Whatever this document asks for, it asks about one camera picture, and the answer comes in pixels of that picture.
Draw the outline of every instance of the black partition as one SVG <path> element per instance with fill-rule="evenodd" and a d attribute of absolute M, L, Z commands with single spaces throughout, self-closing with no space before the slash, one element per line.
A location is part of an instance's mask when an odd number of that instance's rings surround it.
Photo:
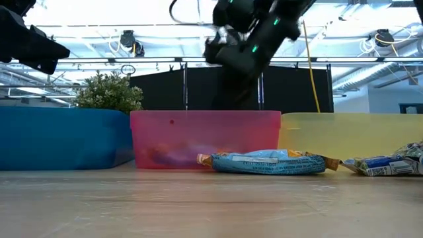
<path fill-rule="evenodd" d="M 330 70 L 313 69 L 321 112 L 333 112 Z M 263 73 L 263 108 L 289 112 L 317 112 L 309 69 L 269 67 Z"/>
<path fill-rule="evenodd" d="M 145 110 L 186 110 L 183 70 L 131 77 L 134 86 L 143 90 Z"/>
<path fill-rule="evenodd" d="M 222 77 L 221 67 L 188 68 L 186 74 L 189 110 L 258 110 L 258 80 L 242 106 L 234 105 L 233 96 L 223 92 L 235 81 Z"/>

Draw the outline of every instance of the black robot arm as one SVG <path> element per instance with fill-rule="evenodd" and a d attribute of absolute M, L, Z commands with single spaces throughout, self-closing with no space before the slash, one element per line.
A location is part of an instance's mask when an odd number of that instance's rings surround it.
<path fill-rule="evenodd" d="M 315 1 L 219 0 L 213 10 L 213 24 L 250 34 L 239 44 L 207 41 L 206 61 L 257 78 L 286 38 L 297 40 L 298 20 Z"/>

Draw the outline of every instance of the translucent pink container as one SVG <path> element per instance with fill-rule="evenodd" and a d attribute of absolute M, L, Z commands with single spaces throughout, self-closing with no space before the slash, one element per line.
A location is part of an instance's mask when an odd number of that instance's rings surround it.
<path fill-rule="evenodd" d="M 134 111 L 131 129 L 139 169 L 205 169 L 197 154 L 277 149 L 280 112 Z"/>

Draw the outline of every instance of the translucent yellow container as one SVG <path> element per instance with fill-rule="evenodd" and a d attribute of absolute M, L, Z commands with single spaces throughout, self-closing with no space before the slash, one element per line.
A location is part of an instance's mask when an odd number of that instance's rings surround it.
<path fill-rule="evenodd" d="M 292 113 L 282 115 L 279 148 L 335 159 L 389 155 L 423 140 L 423 115 Z"/>

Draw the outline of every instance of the potted plant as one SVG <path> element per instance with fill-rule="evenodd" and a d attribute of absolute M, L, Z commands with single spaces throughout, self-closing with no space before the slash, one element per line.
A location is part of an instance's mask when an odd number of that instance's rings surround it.
<path fill-rule="evenodd" d="M 119 110 L 129 114 L 142 110 L 143 91 L 138 87 L 130 88 L 130 77 L 121 77 L 113 71 L 102 74 L 97 71 L 94 77 L 85 80 L 87 88 L 76 89 L 74 105 L 79 108 Z"/>

